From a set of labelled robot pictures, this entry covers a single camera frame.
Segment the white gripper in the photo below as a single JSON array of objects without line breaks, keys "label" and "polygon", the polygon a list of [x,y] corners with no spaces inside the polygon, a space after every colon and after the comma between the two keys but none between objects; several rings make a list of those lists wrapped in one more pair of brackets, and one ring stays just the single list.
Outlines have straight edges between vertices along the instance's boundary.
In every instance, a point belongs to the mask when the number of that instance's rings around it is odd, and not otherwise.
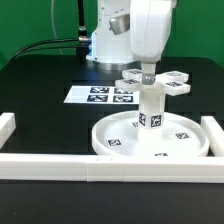
[{"label": "white gripper", "polygon": [[156,65],[168,41],[174,0],[131,0],[130,44],[134,58],[144,62],[142,83],[155,83]]}]

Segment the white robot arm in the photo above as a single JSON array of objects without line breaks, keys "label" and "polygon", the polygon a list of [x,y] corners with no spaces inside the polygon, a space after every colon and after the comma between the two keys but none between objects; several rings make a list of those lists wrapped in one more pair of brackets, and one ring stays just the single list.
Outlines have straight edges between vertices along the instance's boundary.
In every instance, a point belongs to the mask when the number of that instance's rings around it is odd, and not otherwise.
[{"label": "white robot arm", "polygon": [[106,70],[141,63],[142,82],[155,82],[177,0],[97,0],[98,22],[87,62]]}]

